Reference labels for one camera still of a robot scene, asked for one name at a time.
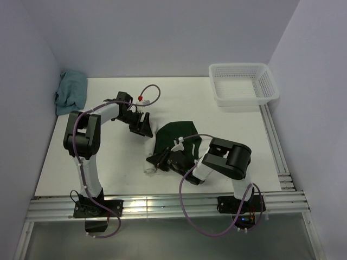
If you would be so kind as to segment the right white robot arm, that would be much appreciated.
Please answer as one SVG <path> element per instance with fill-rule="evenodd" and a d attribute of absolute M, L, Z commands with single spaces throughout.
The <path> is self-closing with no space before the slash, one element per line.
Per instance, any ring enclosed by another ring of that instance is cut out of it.
<path fill-rule="evenodd" d="M 201 136 L 204 137 L 205 134 L 180 136 L 173 141 L 172 146 L 148 156 L 146 162 L 155 169 L 174 171 L 196 186 L 203 184 L 213 172 L 217 172 L 232 180 L 235 206 L 240 211 L 247 211 L 254 203 L 254 187 L 247 176 L 252 150 L 238 142 L 206 135 L 211 138 L 207 150 L 201 157 L 194 153 L 194 157 L 190 158 L 188 141 L 200 141 Z"/>

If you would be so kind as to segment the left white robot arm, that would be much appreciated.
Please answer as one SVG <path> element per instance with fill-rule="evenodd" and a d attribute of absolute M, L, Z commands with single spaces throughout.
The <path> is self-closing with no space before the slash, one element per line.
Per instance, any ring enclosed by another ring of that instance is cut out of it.
<path fill-rule="evenodd" d="M 90 110 L 70 112 L 63 147 L 74 158 L 78 168 L 81 185 L 79 202 L 86 204 L 86 210 L 91 215 L 100 216 L 106 209 L 97 170 L 102 125 L 118 120 L 127 124 L 130 132 L 152 138 L 154 130 L 150 125 L 150 113 L 140 110 L 149 105 L 149 102 L 141 100 L 134 104 L 131 95 L 119 92 L 115 99 L 106 99 Z"/>

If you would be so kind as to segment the white green raglan t-shirt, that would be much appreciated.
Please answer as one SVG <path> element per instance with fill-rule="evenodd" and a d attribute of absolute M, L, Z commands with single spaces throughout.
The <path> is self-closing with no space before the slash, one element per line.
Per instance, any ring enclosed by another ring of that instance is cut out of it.
<path fill-rule="evenodd" d="M 198 136 L 198 131 L 192 121 L 174 121 L 160 127 L 155 121 L 150 122 L 153 133 L 152 138 L 145 138 L 144 156 L 145 158 L 163 152 L 166 148 L 172 149 L 177 145 L 179 138 L 183 141 L 183 154 L 192 162 L 199 158 L 199 149 L 202 138 Z"/>

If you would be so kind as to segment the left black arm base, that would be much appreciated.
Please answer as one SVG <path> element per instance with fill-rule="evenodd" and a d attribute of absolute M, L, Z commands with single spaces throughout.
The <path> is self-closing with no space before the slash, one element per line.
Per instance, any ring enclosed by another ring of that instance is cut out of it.
<path fill-rule="evenodd" d="M 85 219 L 85 231 L 98 234 L 106 231 L 110 218 L 114 217 L 105 207 L 121 217 L 124 201 L 120 199 L 105 200 L 103 193 L 100 193 L 94 200 L 103 207 L 96 205 L 87 197 L 78 195 L 73 218 Z"/>

